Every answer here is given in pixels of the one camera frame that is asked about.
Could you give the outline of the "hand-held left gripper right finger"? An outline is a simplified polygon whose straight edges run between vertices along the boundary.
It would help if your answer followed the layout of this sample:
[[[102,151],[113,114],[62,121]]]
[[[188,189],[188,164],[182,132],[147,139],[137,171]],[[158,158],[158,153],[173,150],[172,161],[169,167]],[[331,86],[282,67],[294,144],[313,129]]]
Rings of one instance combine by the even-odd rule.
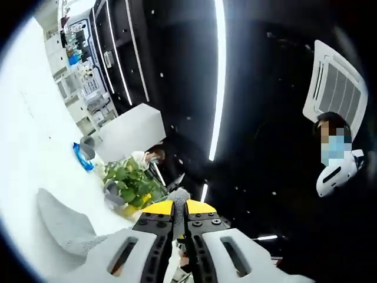
[[[194,282],[313,282],[287,274],[270,253],[236,228],[226,228],[215,208],[195,200],[184,207],[186,248]]]

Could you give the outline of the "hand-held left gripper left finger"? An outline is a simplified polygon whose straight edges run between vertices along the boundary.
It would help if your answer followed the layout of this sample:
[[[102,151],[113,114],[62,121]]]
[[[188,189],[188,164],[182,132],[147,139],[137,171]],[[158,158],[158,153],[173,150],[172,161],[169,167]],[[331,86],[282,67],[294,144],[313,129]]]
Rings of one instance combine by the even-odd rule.
[[[59,282],[163,282],[172,253],[174,202],[145,208],[131,229],[92,248],[86,262]]]

